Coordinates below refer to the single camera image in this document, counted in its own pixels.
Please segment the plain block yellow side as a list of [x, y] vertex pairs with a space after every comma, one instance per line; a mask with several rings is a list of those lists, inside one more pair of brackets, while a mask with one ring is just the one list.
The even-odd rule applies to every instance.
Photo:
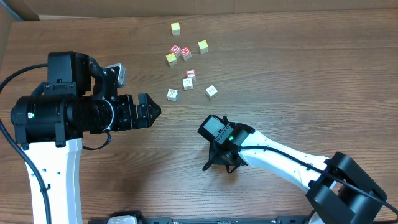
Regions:
[[211, 85], [205, 90], [205, 93], [209, 99], [213, 99], [217, 96], [218, 90], [215, 88], [214, 85]]

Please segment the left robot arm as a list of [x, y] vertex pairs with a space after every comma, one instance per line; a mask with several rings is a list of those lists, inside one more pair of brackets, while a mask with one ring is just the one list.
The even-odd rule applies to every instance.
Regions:
[[14, 145], [24, 153], [35, 223], [81, 223], [79, 166], [84, 133], [152, 126], [161, 108], [147, 93], [119, 95], [123, 65], [100, 66], [87, 54], [53, 52], [47, 81], [11, 111]]

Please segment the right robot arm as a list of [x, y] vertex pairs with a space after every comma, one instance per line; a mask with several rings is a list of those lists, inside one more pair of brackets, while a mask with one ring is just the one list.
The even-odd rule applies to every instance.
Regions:
[[260, 167], [296, 185], [313, 207], [308, 223], [374, 223], [387, 195], [350, 157], [314, 156], [277, 143], [246, 124], [209, 115], [198, 128], [209, 143], [212, 165], [229, 173]]

